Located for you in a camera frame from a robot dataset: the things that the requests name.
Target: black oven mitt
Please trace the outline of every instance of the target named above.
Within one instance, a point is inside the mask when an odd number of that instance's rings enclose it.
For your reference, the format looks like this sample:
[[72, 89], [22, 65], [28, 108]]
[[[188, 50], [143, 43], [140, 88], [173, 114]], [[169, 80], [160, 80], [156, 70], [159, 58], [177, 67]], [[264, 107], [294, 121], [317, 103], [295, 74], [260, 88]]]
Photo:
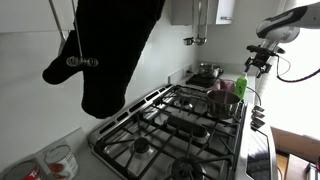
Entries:
[[84, 57], [98, 60], [97, 67], [68, 67], [66, 59], [79, 57], [72, 31], [59, 57], [43, 72], [50, 84], [59, 84], [83, 71], [82, 108], [103, 119], [125, 104], [125, 93], [141, 52], [160, 19], [165, 0], [79, 0], [77, 21]]

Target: stainless steel pot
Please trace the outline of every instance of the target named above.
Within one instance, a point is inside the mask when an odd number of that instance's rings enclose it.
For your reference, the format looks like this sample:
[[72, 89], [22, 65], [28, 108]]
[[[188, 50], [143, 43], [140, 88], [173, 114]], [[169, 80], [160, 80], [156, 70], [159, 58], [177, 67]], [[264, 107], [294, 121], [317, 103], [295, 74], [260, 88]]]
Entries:
[[225, 90], [211, 90], [207, 92], [209, 115], [220, 120], [235, 116], [241, 99], [234, 93]]
[[218, 77], [220, 67], [214, 64], [201, 63], [198, 74], [202, 77]]

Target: kitchen cabinet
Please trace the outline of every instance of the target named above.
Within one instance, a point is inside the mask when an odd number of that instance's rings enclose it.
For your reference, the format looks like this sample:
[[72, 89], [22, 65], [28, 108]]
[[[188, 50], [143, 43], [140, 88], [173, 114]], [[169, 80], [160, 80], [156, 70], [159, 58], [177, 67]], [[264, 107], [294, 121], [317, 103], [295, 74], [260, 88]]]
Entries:
[[[53, 0], [53, 3], [62, 29], [72, 30], [74, 16], [71, 0]], [[0, 33], [57, 29], [49, 0], [0, 1]]]
[[[202, 3], [201, 18], [199, 22], [199, 2]], [[192, 14], [194, 24], [204, 25], [207, 12], [206, 0], [174, 0], [172, 1], [172, 25], [192, 25]], [[209, 0], [208, 24], [231, 24], [235, 0]]]

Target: stove knob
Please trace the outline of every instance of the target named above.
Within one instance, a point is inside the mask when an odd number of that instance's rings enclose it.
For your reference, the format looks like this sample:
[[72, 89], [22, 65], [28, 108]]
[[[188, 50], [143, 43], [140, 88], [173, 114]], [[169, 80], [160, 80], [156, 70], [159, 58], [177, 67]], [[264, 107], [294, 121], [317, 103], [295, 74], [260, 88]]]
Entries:
[[263, 122], [260, 118], [252, 116], [251, 126], [259, 129], [261, 126], [263, 126], [265, 122]]
[[260, 112], [264, 111], [264, 109], [261, 106], [258, 106], [258, 105], [255, 105], [253, 109], [257, 110], [257, 111], [260, 111]]
[[262, 112], [257, 111], [257, 110], [252, 110], [252, 116], [258, 117], [258, 118], [261, 118], [261, 119], [265, 117], [265, 115], [262, 114]]

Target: dish soap bottle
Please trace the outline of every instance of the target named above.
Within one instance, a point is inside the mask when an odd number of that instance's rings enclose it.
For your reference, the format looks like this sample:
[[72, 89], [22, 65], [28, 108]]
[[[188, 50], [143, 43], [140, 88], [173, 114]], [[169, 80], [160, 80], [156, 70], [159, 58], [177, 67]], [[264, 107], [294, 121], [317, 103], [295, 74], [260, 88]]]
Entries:
[[242, 75], [237, 79], [236, 82], [236, 88], [234, 90], [234, 93], [240, 97], [240, 99], [243, 99], [244, 93], [246, 92], [247, 88], [247, 73], [243, 72]]

